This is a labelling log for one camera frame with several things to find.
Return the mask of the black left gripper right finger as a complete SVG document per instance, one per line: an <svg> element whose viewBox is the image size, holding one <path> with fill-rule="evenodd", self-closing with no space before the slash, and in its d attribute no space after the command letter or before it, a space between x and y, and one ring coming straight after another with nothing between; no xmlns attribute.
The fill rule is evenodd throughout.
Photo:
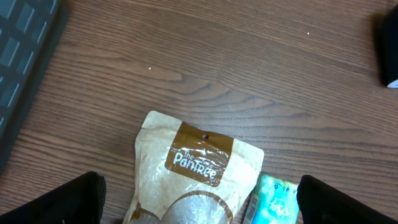
<svg viewBox="0 0 398 224"><path fill-rule="evenodd" d="M332 186L303 175L297 202L304 224L397 224L397 221Z"/></svg>

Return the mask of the teal tissue packet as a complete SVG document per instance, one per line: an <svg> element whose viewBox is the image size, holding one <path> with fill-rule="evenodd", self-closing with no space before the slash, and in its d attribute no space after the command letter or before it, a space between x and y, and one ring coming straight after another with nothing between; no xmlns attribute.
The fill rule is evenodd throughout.
<svg viewBox="0 0 398 224"><path fill-rule="evenodd" d="M298 185L261 173L243 224L296 224Z"/></svg>

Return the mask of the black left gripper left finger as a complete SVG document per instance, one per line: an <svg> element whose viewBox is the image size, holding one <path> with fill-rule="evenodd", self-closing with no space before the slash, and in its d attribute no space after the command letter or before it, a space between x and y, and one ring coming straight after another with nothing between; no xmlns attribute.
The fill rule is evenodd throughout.
<svg viewBox="0 0 398 224"><path fill-rule="evenodd" d="M1 224L99 223L105 196L105 178L90 171L1 215Z"/></svg>

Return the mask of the white packet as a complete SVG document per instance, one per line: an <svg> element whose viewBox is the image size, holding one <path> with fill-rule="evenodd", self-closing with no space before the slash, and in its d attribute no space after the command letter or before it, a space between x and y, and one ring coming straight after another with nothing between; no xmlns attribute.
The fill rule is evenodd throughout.
<svg viewBox="0 0 398 224"><path fill-rule="evenodd" d="M264 152L150 111L135 140L134 196L124 223L232 223Z"/></svg>

